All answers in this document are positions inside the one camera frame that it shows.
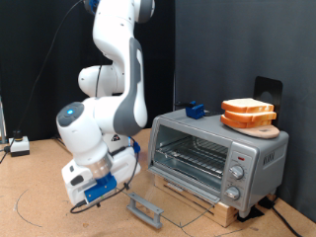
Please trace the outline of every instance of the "toaster oven knob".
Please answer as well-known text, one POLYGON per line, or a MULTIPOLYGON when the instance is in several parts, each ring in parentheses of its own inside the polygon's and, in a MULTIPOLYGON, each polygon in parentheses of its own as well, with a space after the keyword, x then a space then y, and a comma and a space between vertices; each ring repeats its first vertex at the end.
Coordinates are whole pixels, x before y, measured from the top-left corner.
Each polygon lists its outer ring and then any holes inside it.
POLYGON ((240 196, 239 190, 236 187, 230 187, 226 190, 225 195, 232 199, 238 199, 240 196))
POLYGON ((235 177, 236 180, 240 180, 244 176, 244 170, 240 166, 233 166, 229 168, 229 172, 235 177))

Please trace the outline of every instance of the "bread slice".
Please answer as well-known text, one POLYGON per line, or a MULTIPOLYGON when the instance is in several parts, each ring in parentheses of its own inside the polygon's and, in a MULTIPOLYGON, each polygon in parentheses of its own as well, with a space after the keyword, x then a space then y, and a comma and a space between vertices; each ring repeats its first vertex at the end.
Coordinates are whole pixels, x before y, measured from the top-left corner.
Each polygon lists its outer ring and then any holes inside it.
POLYGON ((271 120, 262 120, 262 121, 255 121, 255 122, 240 122, 233 119, 229 119, 225 115, 222 115, 220 117, 220 121, 226 125, 237 127, 237 128, 250 128, 250 127, 256 127, 260 125, 271 124, 271 120))
POLYGON ((225 112, 225 116, 228 119, 241 121, 241 122, 255 122, 255 121, 262 121, 262 120, 271 120, 277 118, 277 113, 275 112, 261 112, 261 113, 234 113, 234 112, 225 112))
POLYGON ((247 99, 236 99, 230 101, 223 101, 221 108, 225 111, 235 113, 259 113, 259 112, 272 112, 274 105, 256 101, 251 98, 247 99))

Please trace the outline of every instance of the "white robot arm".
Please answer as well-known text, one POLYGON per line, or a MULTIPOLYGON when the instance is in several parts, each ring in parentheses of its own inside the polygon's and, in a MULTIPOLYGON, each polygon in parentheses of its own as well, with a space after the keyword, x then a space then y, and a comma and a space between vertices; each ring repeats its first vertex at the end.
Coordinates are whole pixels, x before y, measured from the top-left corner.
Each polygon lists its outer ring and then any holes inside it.
POLYGON ((124 147, 112 155, 109 149, 113 152, 114 146, 109 146, 106 136, 136 135, 147 122, 142 50, 133 29, 134 22, 151 18, 154 0, 87 1, 86 6, 99 3, 93 39, 113 64, 102 66, 100 72, 99 66, 82 70, 79 86, 90 98, 66 106, 56 119, 60 136, 73 154, 62 169, 73 205, 95 202, 140 171, 139 164, 135 168, 133 148, 124 147))

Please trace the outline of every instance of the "blue object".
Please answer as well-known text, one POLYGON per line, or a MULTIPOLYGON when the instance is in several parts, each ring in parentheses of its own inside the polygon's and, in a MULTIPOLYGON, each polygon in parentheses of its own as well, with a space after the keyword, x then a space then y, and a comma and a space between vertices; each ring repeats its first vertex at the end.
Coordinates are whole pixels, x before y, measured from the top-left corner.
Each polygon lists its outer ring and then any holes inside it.
POLYGON ((139 146, 139 144, 138 144, 136 141, 134 141, 133 148, 134 148, 134 152, 135 152, 136 154, 139 153, 139 151, 140 151, 140 146, 139 146))
POLYGON ((195 101, 190 102, 190 104, 194 105, 194 107, 192 108, 186 107, 187 117, 190 117, 193 119, 200 119, 203 116, 205 116, 203 104, 200 104, 197 106, 197 103, 195 101))
POLYGON ((115 189, 118 184, 116 178, 111 174, 111 172, 109 172, 108 175, 104 178, 96 181, 96 186, 85 191, 85 195, 88 202, 91 202, 101 197, 102 195, 108 193, 109 191, 115 189))
POLYGON ((89 1, 89 5, 90 5, 90 7, 91 7, 91 12, 94 14, 94 15, 96 15, 96 13, 93 11, 93 8, 95 7, 98 7, 98 5, 99 5, 99 2, 100 2, 100 0, 90 0, 89 1))

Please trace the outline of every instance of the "wooden base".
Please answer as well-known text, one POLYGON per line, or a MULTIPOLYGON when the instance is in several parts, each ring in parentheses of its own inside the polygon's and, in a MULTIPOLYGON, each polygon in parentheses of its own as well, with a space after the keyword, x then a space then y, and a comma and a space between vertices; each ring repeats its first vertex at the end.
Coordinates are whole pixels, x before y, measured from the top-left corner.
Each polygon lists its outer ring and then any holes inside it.
POLYGON ((155 186, 201 213, 207 211, 205 216, 223 227, 227 227, 237 219, 238 209, 228 206, 222 202, 217 204, 208 202, 207 200, 198 197, 184 188, 174 185, 157 175, 155 176, 155 186))

